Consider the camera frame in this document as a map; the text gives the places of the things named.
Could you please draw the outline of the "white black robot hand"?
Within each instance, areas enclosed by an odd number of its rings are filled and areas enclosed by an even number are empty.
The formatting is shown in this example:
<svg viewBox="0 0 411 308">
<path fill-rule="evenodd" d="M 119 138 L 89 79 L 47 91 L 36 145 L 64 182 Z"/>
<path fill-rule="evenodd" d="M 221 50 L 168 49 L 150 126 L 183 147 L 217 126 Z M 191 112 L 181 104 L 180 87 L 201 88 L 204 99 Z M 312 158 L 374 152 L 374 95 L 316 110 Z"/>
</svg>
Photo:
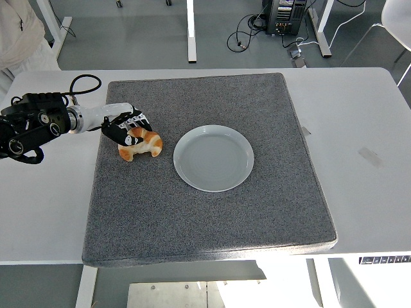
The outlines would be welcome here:
<svg viewBox="0 0 411 308">
<path fill-rule="evenodd" d="M 122 146 L 137 145 L 142 137 L 128 134 L 132 128 L 141 127 L 151 132 L 152 127 L 142 111 L 129 103 L 116 103 L 102 107 L 85 108 L 74 105 L 67 108 L 71 119 L 70 133 L 101 132 Z"/>
</svg>

